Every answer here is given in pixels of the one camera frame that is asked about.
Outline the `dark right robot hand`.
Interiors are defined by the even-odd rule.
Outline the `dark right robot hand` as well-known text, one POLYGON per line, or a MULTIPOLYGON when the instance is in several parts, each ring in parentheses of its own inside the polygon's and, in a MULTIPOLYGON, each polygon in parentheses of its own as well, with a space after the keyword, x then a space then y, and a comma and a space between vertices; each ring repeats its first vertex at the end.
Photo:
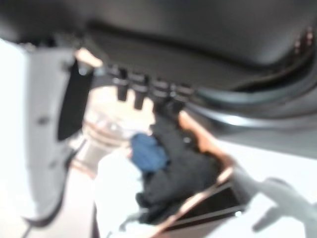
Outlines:
POLYGON ((3 0, 0 36, 73 34, 113 64, 205 87, 225 101, 255 89, 296 96, 313 84, 314 0, 3 0))

